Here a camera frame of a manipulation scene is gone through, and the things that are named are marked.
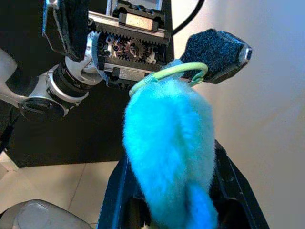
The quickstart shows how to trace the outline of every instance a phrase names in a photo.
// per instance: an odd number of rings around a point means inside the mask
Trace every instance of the floor tile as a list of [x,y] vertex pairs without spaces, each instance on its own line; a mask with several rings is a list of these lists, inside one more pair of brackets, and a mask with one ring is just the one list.
[[117,162],[86,164],[69,212],[85,220],[97,223],[107,182]]
[[3,167],[3,165],[0,164],[0,180],[2,177],[4,177],[4,175],[7,173],[7,169],[5,167]]
[[0,212],[30,199],[68,209],[85,164],[42,166],[10,171],[0,180]]

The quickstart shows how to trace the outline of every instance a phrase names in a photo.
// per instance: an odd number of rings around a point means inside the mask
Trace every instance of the gear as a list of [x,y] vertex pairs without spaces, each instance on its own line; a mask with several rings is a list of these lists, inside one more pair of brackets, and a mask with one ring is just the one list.
[[146,63],[156,63],[155,55],[156,55],[156,51],[158,50],[158,47],[148,43],[144,43],[144,49],[145,49],[145,54],[143,60]]
[[123,46],[124,57],[130,61],[141,61],[145,55],[145,47],[138,39],[130,39]]
[[105,42],[108,44],[107,51],[109,51],[110,57],[122,58],[122,48],[126,43],[124,38],[108,35]]

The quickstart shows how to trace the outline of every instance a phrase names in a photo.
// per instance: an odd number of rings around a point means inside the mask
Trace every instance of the silver robot arm segment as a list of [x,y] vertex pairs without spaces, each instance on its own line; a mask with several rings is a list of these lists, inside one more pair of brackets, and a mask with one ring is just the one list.
[[92,61],[93,33],[88,34],[83,61],[74,62],[69,57],[38,77],[31,78],[30,92],[14,92],[8,81],[17,71],[17,64],[0,49],[0,99],[20,109],[30,121],[57,121],[85,99],[89,90],[103,78]]

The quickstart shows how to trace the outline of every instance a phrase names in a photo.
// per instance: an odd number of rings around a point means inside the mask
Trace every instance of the blue plush toy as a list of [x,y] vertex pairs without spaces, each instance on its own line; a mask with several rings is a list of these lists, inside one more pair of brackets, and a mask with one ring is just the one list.
[[196,91],[172,77],[140,88],[126,108],[123,143],[159,228],[217,227],[208,196],[213,114]]

